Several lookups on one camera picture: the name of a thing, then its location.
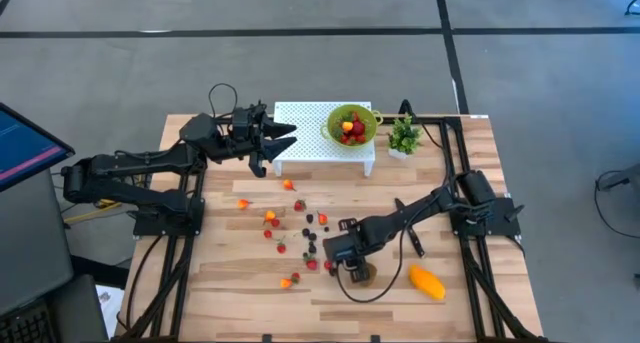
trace green colander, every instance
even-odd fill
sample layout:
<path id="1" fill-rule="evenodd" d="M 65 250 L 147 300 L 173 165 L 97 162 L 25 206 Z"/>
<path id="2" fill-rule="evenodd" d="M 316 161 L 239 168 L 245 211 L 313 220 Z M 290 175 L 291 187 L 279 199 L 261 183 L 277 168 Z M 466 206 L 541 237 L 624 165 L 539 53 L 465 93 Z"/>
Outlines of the green colander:
<path id="1" fill-rule="evenodd" d="M 356 104 L 345 104 L 334 109 L 327 118 L 327 124 L 320 127 L 320 133 L 322 133 L 325 139 L 330 139 L 343 147 L 360 148 L 365 145 L 365 143 L 350 146 L 340 142 L 340 136 L 342 135 L 342 117 L 350 112 L 358 113 L 358 118 L 365 127 L 364 136 L 367 139 L 365 143 L 368 143 L 376 135 L 378 126 L 382 124 L 382 114 L 376 110 L 369 110 Z"/>

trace monitor screen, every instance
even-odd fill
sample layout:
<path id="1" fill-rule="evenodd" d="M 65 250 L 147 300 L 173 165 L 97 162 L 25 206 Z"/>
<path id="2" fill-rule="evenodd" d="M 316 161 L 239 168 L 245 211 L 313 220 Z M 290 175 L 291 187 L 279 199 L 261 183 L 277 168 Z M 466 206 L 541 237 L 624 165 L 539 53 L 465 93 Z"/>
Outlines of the monitor screen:
<path id="1" fill-rule="evenodd" d="M 73 154 L 71 147 L 0 103 L 0 192 Z"/>

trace white pegboard platform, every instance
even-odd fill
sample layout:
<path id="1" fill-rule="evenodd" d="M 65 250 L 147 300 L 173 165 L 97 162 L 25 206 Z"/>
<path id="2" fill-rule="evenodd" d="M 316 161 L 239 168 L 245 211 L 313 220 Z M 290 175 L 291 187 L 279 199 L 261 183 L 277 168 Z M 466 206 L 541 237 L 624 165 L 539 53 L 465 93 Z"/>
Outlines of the white pegboard platform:
<path id="1" fill-rule="evenodd" d="M 358 148 L 345 148 L 321 133 L 331 111 L 345 104 L 371 110 L 371 102 L 276 102 L 273 120 L 295 124 L 297 129 L 287 136 L 298 139 L 274 160 L 278 176 L 282 174 L 283 162 L 361 162 L 365 165 L 365 176 L 369 176 L 376 159 L 373 140 Z"/>

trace wooden table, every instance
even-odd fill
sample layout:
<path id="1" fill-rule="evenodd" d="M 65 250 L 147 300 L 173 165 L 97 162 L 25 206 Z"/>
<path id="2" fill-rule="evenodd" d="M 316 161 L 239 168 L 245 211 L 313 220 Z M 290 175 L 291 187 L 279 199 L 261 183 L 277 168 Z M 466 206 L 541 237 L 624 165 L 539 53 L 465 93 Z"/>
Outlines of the wooden table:
<path id="1" fill-rule="evenodd" d="M 162 149 L 177 140 L 178 129 L 190 117 L 168 116 Z M 462 116 L 461 120 L 471 167 L 484 171 L 496 193 L 505 193 L 489 119 Z M 415 156 L 399 161 L 387 154 L 389 130 L 390 126 L 381 126 L 375 138 L 377 161 L 369 178 L 363 176 L 360 164 L 289 163 L 282 179 L 292 179 L 297 192 L 283 190 L 281 179 L 268 163 L 268 175 L 263 179 L 253 176 L 246 160 L 209 164 L 203 192 L 206 213 L 202 234 L 195 240 L 181 341 L 259 341 L 265 333 L 273 334 L 275 341 L 368 341 L 372 334 L 381 335 L 383 341 L 475 340 L 460 246 L 446 215 L 414 226 L 426 257 L 418 259 L 411 244 L 405 242 L 403 271 L 389 293 L 375 303 L 352 303 L 322 266 L 310 271 L 304 265 L 302 253 L 308 242 L 299 234 L 303 228 L 313 228 L 320 238 L 332 236 L 338 234 L 337 222 L 341 218 L 388 214 L 395 209 L 395 197 L 412 202 L 441 184 L 443 156 L 426 135 L 422 137 L 424 146 Z M 435 127 L 430 132 L 440 140 Z M 452 149 L 457 160 L 455 144 Z M 152 188 L 165 190 L 177 185 L 177 176 L 156 174 Z M 253 203 L 246 210 L 239 210 L 238 199 Z M 306 200 L 307 212 L 317 210 L 328 215 L 330 232 L 322 231 L 315 221 L 311 226 L 307 224 L 306 213 L 293 210 L 296 199 Z M 273 240 L 263 236 L 266 210 L 277 212 L 282 222 L 284 228 L 274 230 L 274 237 L 286 237 L 284 254 L 276 251 Z M 137 243 L 129 285 L 153 239 L 146 237 Z M 155 247 L 141 273 L 133 304 L 135 318 L 157 292 L 166 241 L 163 238 Z M 498 292 L 525 327 L 542 334 L 522 253 L 506 238 L 488 237 L 487 243 Z M 322 263 L 320 243 L 318 248 Z M 179 243 L 176 259 L 180 249 Z M 367 288 L 347 284 L 350 293 L 358 298 L 377 295 L 395 273 L 398 253 L 396 239 L 369 256 L 368 261 L 378 269 L 377 278 Z M 434 301 L 413 288 L 407 276 L 411 263 L 420 264 L 442 280 L 447 289 L 444 301 Z M 301 274 L 300 284 L 289 290 L 279 288 L 280 279 L 293 272 Z M 129 289 L 128 286 L 121 317 L 126 311 Z M 484 294 L 480 295 L 486 331 L 491 335 L 488 302 Z M 169 330 L 173 294 L 167 302 L 163 334 Z"/>

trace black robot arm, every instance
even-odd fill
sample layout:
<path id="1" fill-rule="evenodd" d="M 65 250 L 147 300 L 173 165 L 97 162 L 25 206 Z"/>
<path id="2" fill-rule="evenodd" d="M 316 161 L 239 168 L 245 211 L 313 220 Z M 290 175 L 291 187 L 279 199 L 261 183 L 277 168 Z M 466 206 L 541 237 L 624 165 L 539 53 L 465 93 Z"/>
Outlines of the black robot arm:
<path id="1" fill-rule="evenodd" d="M 484 174 L 470 171 L 456 176 L 455 181 L 466 200 L 455 197 L 449 187 L 442 186 L 387 216 L 371 216 L 360 221 L 354 218 L 341 220 L 338 223 L 340 230 L 347 233 L 325 239 L 322 243 L 327 259 L 336 265 L 344 263 L 354 283 L 365 281 L 369 279 L 365 257 L 381 250 L 403 229 L 453 210 L 464 213 L 469 220 L 488 217 L 496 196 Z"/>
<path id="2" fill-rule="evenodd" d="M 249 167 L 257 177 L 264 177 L 264 159 L 272 161 L 290 145 L 295 137 L 279 138 L 293 132 L 294 125 L 273 122 L 266 105 L 235 109 L 224 134 L 222 117 L 199 114 L 180 129 L 180 140 L 160 152 L 100 154 L 78 161 L 62 169 L 64 197 L 73 203 L 91 203 L 101 199 L 137 205 L 136 218 L 171 220 L 174 223 L 197 218 L 202 199 L 191 199 L 184 190 L 158 192 L 128 184 L 124 178 L 138 174 L 173 172 L 183 177 L 203 174 L 207 158 L 216 163 L 227 159 L 243 159 L 248 155 Z"/>

